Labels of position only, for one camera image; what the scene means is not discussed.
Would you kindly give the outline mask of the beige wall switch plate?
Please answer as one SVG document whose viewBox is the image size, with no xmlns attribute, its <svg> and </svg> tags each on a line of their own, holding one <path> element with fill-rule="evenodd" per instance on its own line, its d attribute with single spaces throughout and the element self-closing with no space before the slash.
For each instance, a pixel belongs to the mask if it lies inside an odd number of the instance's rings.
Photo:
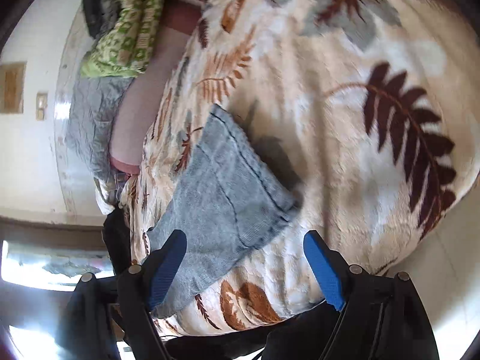
<svg viewBox="0 0 480 360">
<path fill-rule="evenodd" d="M 48 94 L 37 93 L 36 97 L 36 120 L 43 121 L 47 115 Z"/>
</svg>

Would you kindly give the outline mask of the pink sofa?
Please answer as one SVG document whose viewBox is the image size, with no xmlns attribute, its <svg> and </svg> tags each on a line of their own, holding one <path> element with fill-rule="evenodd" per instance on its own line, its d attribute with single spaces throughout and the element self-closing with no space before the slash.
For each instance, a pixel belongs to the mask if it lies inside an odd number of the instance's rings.
<svg viewBox="0 0 480 360">
<path fill-rule="evenodd" d="M 203 0 L 165 0 L 147 69 L 120 103 L 110 140 L 114 169 L 135 175 L 143 158 L 143 141 L 157 116 L 168 78 L 201 16 Z"/>
</svg>

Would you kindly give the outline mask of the cream leaf-pattern fleece blanket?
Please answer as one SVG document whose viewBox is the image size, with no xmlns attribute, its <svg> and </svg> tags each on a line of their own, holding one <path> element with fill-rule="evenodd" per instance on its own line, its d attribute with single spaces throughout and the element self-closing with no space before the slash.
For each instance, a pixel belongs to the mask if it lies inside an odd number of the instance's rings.
<svg viewBox="0 0 480 360">
<path fill-rule="evenodd" d="M 294 221 L 162 336 L 213 336 L 300 314 L 323 294 L 320 233 L 374 275 L 407 258 L 479 180 L 479 38 L 452 0 L 207 0 L 122 194 L 134 262 L 167 210 L 212 106 L 300 204 Z"/>
</svg>

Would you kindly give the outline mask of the green white patterned quilt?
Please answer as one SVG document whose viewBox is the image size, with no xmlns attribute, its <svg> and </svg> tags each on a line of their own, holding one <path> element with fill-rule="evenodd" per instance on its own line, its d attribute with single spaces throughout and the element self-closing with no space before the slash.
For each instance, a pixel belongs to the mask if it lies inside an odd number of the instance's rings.
<svg viewBox="0 0 480 360">
<path fill-rule="evenodd" d="M 137 77 L 150 62 L 164 0 L 116 0 L 120 14 L 81 66 L 84 77 Z"/>
</svg>

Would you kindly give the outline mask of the grey quilted cover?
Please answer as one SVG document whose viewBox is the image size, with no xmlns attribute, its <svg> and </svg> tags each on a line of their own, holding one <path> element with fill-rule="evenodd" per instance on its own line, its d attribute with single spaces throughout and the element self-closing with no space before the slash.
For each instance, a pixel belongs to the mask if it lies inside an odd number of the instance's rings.
<svg viewBox="0 0 480 360">
<path fill-rule="evenodd" d="M 72 90 L 66 129 L 67 147 L 77 154 L 92 177 L 112 182 L 110 140 L 120 104 L 134 79 L 79 75 Z"/>
</svg>

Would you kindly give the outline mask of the black jacket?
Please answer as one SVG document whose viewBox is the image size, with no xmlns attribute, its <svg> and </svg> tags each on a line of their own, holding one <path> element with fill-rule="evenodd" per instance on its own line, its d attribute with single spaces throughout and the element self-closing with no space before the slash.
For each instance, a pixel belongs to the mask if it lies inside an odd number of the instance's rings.
<svg viewBox="0 0 480 360">
<path fill-rule="evenodd" d="M 115 208 L 106 217 L 103 241 L 116 274 L 131 265 L 130 229 L 124 212 Z M 338 320 L 338 312 L 322 303 L 310 311 L 264 328 L 221 336 L 183 336 L 164 343 L 173 359 L 235 359 L 263 349 L 262 359 L 318 359 Z"/>
</svg>

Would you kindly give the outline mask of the grey-blue denim pants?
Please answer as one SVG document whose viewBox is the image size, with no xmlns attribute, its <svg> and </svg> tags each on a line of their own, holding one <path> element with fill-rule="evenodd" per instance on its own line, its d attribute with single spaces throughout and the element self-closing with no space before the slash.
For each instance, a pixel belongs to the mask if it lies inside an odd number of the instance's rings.
<svg viewBox="0 0 480 360">
<path fill-rule="evenodd" d="M 166 319 L 188 306 L 252 250 L 266 246 L 299 209 L 230 113 L 212 106 L 167 210 L 148 232 L 152 250 L 175 230 L 185 233 L 187 242 L 185 258 L 154 315 Z"/>
</svg>

